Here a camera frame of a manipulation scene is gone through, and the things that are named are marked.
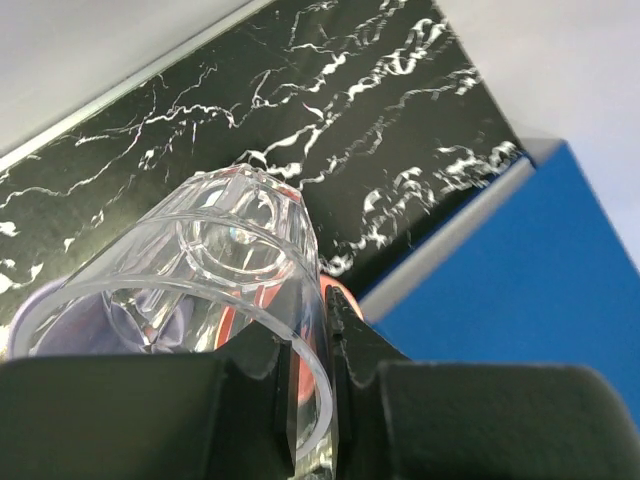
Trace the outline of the clear drinking glass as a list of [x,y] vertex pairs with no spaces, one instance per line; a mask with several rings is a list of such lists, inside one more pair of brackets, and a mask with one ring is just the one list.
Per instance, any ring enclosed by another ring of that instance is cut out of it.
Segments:
[[177,292],[214,306],[217,350],[252,324],[299,358],[296,456],[329,431],[333,406],[317,240],[301,193],[247,164],[182,183],[40,307],[102,291]]

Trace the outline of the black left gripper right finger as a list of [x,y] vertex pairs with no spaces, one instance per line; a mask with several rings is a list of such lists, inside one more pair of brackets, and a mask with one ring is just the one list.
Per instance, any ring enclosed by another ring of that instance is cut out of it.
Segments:
[[618,393],[572,365],[415,362],[326,291],[340,479],[635,479]]

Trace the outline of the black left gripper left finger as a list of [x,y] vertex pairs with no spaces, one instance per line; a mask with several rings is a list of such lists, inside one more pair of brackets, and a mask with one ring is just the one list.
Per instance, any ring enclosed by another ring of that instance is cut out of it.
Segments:
[[1,368],[5,479],[285,479],[293,351],[252,324],[211,353]]

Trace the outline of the lilac plastic cup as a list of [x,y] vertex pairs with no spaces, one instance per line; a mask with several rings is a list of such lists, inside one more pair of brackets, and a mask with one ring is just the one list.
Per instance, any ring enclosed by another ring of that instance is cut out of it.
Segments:
[[216,348],[218,322],[206,300],[149,289],[102,291],[36,309],[59,289],[50,283],[14,315],[8,358],[203,352]]

